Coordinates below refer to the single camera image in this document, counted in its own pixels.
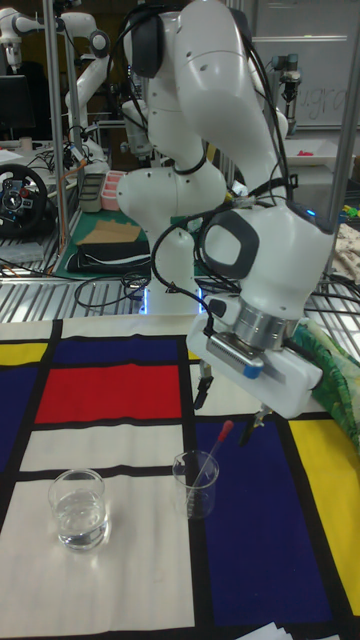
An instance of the yellow rectangle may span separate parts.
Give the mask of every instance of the yellow rectangle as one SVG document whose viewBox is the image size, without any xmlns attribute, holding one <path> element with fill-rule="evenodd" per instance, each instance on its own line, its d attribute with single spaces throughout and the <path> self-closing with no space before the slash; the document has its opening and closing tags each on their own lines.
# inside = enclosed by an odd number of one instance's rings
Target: yellow rectangle
<svg viewBox="0 0 360 640">
<path fill-rule="evenodd" d="M 39 362 L 47 349 L 46 342 L 0 344 L 0 365 L 16 367 L 20 364 Z"/>
<path fill-rule="evenodd" d="M 333 420 L 290 422 L 339 576 L 360 615 L 360 457 Z"/>
</svg>

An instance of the mondrian pattern tablecloth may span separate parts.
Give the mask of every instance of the mondrian pattern tablecloth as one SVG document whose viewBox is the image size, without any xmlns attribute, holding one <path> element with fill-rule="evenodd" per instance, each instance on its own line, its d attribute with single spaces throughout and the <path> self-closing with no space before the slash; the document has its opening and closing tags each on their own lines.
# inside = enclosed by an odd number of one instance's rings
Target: mondrian pattern tablecloth
<svg viewBox="0 0 360 640">
<path fill-rule="evenodd" d="M 268 419 L 239 448 L 259 404 L 215 373 L 194 413 L 188 327 L 151 317 L 1 327 L 0 638 L 235 640 L 271 621 L 295 640 L 360 638 L 352 444 L 310 406 Z M 210 450 L 227 417 L 215 510 L 188 523 L 174 509 L 174 456 Z M 105 479 L 111 530 L 79 555 L 57 541 L 47 492 L 83 467 Z"/>
</svg>

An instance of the blue light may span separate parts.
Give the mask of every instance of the blue light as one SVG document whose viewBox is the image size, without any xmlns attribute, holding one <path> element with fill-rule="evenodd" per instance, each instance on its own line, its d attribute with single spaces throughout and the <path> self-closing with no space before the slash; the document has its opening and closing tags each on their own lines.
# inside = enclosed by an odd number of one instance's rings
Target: blue light
<svg viewBox="0 0 360 640">
<path fill-rule="evenodd" d="M 200 300 L 203 299 L 203 293 L 202 293 L 202 289 L 200 289 L 200 287 L 199 287 L 199 291 L 198 291 L 198 298 L 200 298 Z M 202 304 L 200 304 L 200 302 L 199 302 L 199 313 L 204 313 L 204 312 L 205 312 L 205 309 L 202 306 Z"/>
<path fill-rule="evenodd" d="M 139 313 L 141 313 L 144 316 L 147 316 L 148 314 L 148 290 L 147 289 L 144 289 L 143 305 Z"/>
</svg>

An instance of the blue rectangle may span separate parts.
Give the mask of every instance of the blue rectangle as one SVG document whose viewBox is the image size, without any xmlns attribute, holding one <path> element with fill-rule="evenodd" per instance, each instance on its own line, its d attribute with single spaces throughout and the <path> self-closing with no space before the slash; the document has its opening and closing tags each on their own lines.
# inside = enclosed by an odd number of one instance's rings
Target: blue rectangle
<svg viewBox="0 0 360 640">
<path fill-rule="evenodd" d="M 0 471 L 4 471 L 14 446 L 37 372 L 37 367 L 0 371 Z"/>
<path fill-rule="evenodd" d="M 123 362 L 177 362 L 175 340 L 62 340 L 56 348 L 58 364 L 96 364 Z"/>
<path fill-rule="evenodd" d="M 220 448 L 216 505 L 205 520 L 217 626 L 332 620 L 304 516 L 273 423 Z M 221 424 L 197 424 L 210 451 Z"/>
</svg>

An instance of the steering wheel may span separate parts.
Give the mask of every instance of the steering wheel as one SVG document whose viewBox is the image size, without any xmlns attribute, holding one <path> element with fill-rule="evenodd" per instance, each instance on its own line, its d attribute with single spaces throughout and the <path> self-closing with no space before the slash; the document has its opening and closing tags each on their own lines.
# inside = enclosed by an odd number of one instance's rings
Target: steering wheel
<svg viewBox="0 0 360 640">
<path fill-rule="evenodd" d="M 0 238 L 21 238 L 40 223 L 47 190 L 40 176 L 21 164 L 0 165 Z"/>
</svg>

